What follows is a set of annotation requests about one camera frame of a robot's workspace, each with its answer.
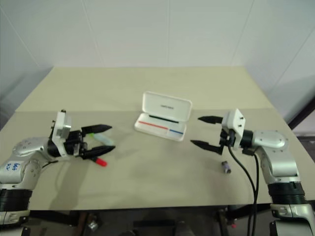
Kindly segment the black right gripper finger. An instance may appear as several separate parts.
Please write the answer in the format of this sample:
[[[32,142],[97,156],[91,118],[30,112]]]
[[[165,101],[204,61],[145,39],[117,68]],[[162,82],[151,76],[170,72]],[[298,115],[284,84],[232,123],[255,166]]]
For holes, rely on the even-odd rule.
[[[223,120],[223,117],[218,117],[218,116],[202,116],[202,117],[199,117],[198,120],[201,120],[201,121],[206,122],[206,123],[211,123],[211,124],[216,124],[216,123],[221,124],[221,123],[222,123],[222,120]]]
[[[222,155],[222,146],[213,146],[207,142],[200,140],[191,140],[191,142],[199,148]]]

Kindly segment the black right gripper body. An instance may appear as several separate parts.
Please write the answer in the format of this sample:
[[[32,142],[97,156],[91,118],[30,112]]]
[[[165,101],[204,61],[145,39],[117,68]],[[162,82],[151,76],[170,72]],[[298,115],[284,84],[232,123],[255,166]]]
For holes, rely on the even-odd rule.
[[[221,130],[220,142],[219,142],[221,147],[224,147],[224,146],[233,147],[235,140],[236,140],[236,133],[234,130],[232,129],[229,129],[228,131],[225,131],[224,129]]]

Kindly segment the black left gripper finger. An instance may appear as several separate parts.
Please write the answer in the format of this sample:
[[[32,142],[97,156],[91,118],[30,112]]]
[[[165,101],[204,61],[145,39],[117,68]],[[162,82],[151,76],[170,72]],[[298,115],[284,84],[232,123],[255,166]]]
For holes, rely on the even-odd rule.
[[[82,151],[82,159],[98,159],[100,156],[111,152],[116,146],[99,146],[91,150]]]
[[[86,134],[102,133],[102,132],[105,132],[111,128],[112,128],[112,126],[110,126],[110,125],[98,124],[98,125],[91,125],[91,126],[82,127],[81,130],[82,130],[82,134],[86,135]]]

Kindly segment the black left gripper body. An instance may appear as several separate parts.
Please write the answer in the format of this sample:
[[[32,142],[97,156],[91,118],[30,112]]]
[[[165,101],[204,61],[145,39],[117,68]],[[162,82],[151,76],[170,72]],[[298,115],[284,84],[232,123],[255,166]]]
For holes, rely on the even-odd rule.
[[[84,142],[84,137],[86,133],[84,131],[75,130],[70,131],[66,141],[65,150],[68,155],[73,155],[75,157],[86,158],[87,154],[87,143]]]

